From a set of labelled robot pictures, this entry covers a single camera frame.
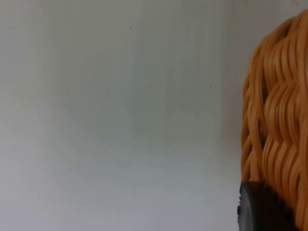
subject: orange wicker basket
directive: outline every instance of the orange wicker basket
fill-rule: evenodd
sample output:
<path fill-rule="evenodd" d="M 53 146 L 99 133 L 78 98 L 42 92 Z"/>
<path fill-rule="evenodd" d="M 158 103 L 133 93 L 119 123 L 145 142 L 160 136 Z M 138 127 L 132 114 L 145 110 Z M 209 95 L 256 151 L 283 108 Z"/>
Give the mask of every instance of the orange wicker basket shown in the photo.
<path fill-rule="evenodd" d="M 259 44 L 243 90 L 242 181 L 264 181 L 308 231 L 308 11 Z"/>

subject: white wall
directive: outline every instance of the white wall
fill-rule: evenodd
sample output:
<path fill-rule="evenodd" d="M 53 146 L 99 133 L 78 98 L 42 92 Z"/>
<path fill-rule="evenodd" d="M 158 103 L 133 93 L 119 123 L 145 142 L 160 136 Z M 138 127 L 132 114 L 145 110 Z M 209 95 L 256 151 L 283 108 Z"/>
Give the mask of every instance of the white wall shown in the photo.
<path fill-rule="evenodd" d="M 237 230 L 242 84 L 304 0 L 1 0 L 0 230 Z"/>

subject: black object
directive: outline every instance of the black object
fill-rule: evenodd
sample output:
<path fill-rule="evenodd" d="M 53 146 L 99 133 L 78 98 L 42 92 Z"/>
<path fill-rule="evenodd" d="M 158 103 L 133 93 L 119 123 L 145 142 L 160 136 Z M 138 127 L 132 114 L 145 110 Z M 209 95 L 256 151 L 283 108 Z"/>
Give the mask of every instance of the black object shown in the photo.
<path fill-rule="evenodd" d="M 243 182 L 237 208 L 240 231 L 298 231 L 292 210 L 262 182 Z"/>

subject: basket weave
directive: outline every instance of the basket weave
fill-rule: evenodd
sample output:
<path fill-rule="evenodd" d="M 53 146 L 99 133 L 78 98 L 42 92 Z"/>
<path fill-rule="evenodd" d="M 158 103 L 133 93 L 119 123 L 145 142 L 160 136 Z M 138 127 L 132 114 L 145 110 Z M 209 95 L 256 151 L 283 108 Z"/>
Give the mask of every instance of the basket weave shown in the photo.
<path fill-rule="evenodd" d="M 308 11 L 259 44 L 243 90 L 242 181 L 264 181 L 308 231 Z"/>

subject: wicker basket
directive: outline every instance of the wicker basket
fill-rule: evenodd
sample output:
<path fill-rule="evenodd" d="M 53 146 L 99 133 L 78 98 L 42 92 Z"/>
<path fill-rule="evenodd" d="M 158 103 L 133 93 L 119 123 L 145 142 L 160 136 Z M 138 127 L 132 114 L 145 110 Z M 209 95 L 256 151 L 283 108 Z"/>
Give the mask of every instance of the wicker basket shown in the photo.
<path fill-rule="evenodd" d="M 308 231 L 308 11 L 261 41 L 243 99 L 242 181 L 265 181 Z"/>

